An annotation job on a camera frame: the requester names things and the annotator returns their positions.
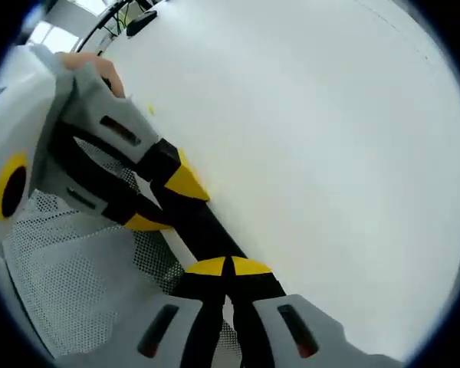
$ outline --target gray padding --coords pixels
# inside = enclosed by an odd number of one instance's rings
[[[312,333],[319,350],[308,358],[300,357],[297,345],[278,312],[291,305]],[[346,341],[343,326],[300,295],[288,295],[254,302],[271,345],[276,368],[399,367],[402,364],[383,355],[368,355]]]
[[[119,133],[100,125],[104,116],[109,116],[130,130],[140,143],[133,146]],[[65,123],[101,138],[134,163],[138,163],[146,151],[159,141],[148,119],[131,100],[115,97],[92,63],[86,63],[75,71],[74,91],[61,118]]]
[[[73,189],[87,201],[93,203],[95,209],[72,197],[67,191],[68,188]],[[74,209],[91,215],[102,215],[103,210],[107,207],[107,203],[104,200],[88,192],[83,186],[78,185],[51,157],[46,158],[44,161],[44,174],[42,180],[38,183],[38,189],[49,194],[55,194]]]
[[[48,144],[58,117],[62,113],[68,98],[74,87],[74,73],[64,67],[58,55],[52,54],[44,45],[35,45],[31,51],[56,77],[54,100],[51,104],[43,130],[38,140],[32,165],[31,185],[29,195],[37,188],[37,183],[42,180],[44,174],[44,158],[48,155]]]
[[[148,358],[138,352],[138,346],[166,305],[177,306],[179,310],[160,341],[156,355]],[[89,368],[177,368],[201,306],[201,301],[165,294],[147,298],[141,307],[120,318],[111,338],[103,346],[91,353],[61,357],[56,363],[58,366]]]

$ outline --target yellow circle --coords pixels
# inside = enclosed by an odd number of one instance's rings
[[[0,171],[0,220],[4,221],[8,217],[4,216],[3,208],[2,208],[2,201],[5,194],[5,189],[7,188],[8,181],[12,177],[12,175],[16,172],[17,169],[24,167],[27,169],[27,156],[25,155],[25,151],[19,152],[14,154],[12,157],[8,159],[5,165],[2,167]]]

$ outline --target yellow panel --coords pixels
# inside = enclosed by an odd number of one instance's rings
[[[27,156],[25,155],[25,151],[16,153],[14,156],[8,159],[8,161],[2,167],[2,171],[0,172],[0,220],[2,221],[6,220],[2,212],[2,198],[5,192],[5,188],[12,174],[21,166],[27,169]]]
[[[171,228],[168,225],[159,224],[158,222],[150,221],[137,213],[124,224],[125,228],[136,230],[138,232],[153,232],[155,230],[163,230],[165,228]]]
[[[182,196],[209,201],[208,193],[206,193],[203,187],[199,184],[196,175],[189,166],[186,155],[184,155],[184,152],[180,149],[178,149],[177,152],[179,154],[179,159],[181,160],[181,166],[170,177],[165,184],[165,187]]]
[[[235,274],[243,276],[245,274],[269,274],[271,269],[265,264],[252,261],[247,258],[232,257],[233,265],[235,267]]]
[[[186,270],[187,274],[207,274],[210,276],[222,276],[223,262],[225,257],[218,257],[199,261]]]

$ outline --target mesh net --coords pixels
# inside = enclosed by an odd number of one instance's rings
[[[103,168],[138,190],[131,171],[85,142]],[[173,290],[184,270],[159,232],[132,232],[35,191],[4,241],[18,295],[53,357],[105,343],[140,295]],[[213,366],[239,366],[236,333],[224,323]]]

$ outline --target person's hand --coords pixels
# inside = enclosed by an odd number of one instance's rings
[[[100,76],[108,79],[110,82],[110,89],[113,91],[114,96],[125,97],[123,84],[121,83],[121,79],[117,75],[116,69],[114,69],[114,65],[111,61],[88,52],[61,52],[58,56],[63,61],[63,65],[71,71],[80,69],[85,63],[91,62],[99,72]]]

